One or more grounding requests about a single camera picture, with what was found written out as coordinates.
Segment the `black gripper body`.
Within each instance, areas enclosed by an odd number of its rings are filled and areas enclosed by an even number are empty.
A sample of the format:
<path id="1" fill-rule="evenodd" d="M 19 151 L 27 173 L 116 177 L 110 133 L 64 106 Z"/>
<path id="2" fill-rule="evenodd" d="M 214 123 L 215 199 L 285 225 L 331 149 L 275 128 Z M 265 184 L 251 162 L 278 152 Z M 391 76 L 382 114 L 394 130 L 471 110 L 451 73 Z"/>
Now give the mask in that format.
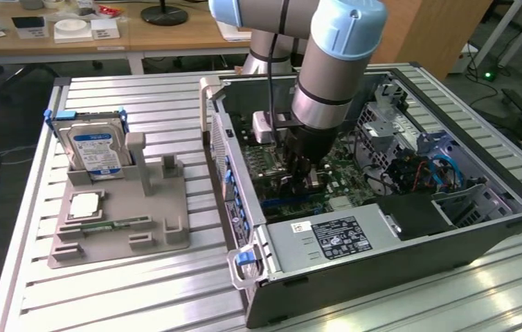
<path id="1" fill-rule="evenodd" d="M 333 149 L 338 128 L 314 129 L 309 126 L 287 129 L 283 157 L 290 163 L 298 159 L 319 163 Z"/>

